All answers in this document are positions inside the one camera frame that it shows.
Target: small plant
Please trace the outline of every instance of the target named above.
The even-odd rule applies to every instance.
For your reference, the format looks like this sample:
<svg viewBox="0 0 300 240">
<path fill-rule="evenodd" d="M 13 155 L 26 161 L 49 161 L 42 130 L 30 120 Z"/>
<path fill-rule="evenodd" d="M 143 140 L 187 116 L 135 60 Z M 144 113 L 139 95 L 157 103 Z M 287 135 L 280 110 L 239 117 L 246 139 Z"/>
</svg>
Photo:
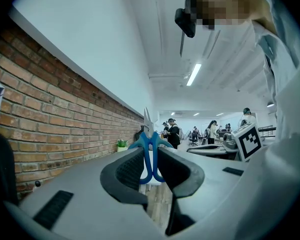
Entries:
<svg viewBox="0 0 300 240">
<path fill-rule="evenodd" d="M 128 146 L 128 141 L 123 139 L 118 139 L 116 146 L 119 148 L 126 148 Z"/>
</svg>

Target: fluorescent light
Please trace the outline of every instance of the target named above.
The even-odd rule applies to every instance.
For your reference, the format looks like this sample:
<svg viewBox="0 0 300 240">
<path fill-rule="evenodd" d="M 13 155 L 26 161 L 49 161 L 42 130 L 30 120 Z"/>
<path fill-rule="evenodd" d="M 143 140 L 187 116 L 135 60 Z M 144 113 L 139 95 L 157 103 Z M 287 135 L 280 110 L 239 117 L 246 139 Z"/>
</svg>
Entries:
<svg viewBox="0 0 300 240">
<path fill-rule="evenodd" d="M 191 76 L 189 78 L 189 81 L 186 84 L 186 86 L 191 86 L 192 85 L 192 82 L 195 80 L 195 78 L 196 78 L 196 76 L 197 76 L 197 74 L 198 74 L 201 66 L 202 66 L 201 64 L 195 64 L 194 69 L 192 71 L 192 74 L 191 74 Z"/>
<path fill-rule="evenodd" d="M 268 105 L 266 106 L 267 108 L 271 108 L 272 106 L 274 106 L 275 104 L 273 104 L 273 102 L 268 102 Z"/>
</svg>

